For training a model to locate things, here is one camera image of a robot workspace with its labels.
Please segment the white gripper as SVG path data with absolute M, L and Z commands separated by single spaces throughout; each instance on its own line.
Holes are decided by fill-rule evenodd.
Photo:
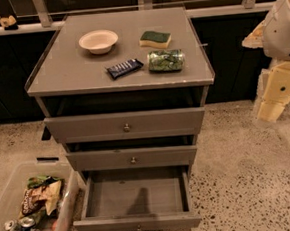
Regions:
M 263 94 L 256 117 L 275 122 L 290 103 L 290 61 L 272 60 L 269 66 L 261 72 Z

